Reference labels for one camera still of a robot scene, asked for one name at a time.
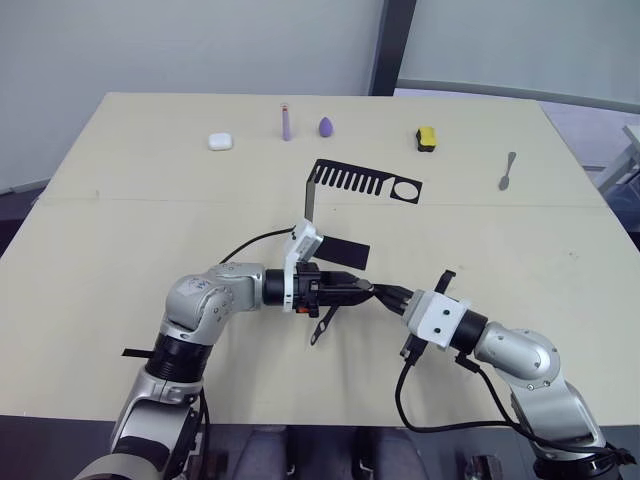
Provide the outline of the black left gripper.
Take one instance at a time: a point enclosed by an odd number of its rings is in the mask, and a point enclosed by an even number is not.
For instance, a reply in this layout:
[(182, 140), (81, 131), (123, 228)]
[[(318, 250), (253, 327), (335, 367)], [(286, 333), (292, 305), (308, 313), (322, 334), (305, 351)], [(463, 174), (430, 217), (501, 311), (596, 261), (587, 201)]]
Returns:
[[(319, 317), (319, 291), (322, 274), (316, 263), (299, 262), (294, 274), (294, 310), (297, 314)], [(327, 284), (338, 289), (327, 294), (329, 306), (356, 306), (372, 297), (372, 284), (349, 272), (328, 272)]]

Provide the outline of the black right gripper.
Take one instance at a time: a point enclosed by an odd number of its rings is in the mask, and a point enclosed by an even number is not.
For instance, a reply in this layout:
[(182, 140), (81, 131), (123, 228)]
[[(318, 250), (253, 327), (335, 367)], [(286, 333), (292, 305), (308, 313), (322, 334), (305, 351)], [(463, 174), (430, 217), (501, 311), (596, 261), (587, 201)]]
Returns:
[[(456, 273), (451, 270), (445, 270), (438, 280), (435, 291), (444, 294), (451, 280)], [(413, 292), (402, 286), (375, 284), (374, 294), (376, 298), (391, 312), (402, 316), (407, 307), (407, 299), (413, 296)], [(428, 341), (409, 334), (406, 342), (400, 352), (401, 357), (405, 361), (417, 361), (423, 354)]]

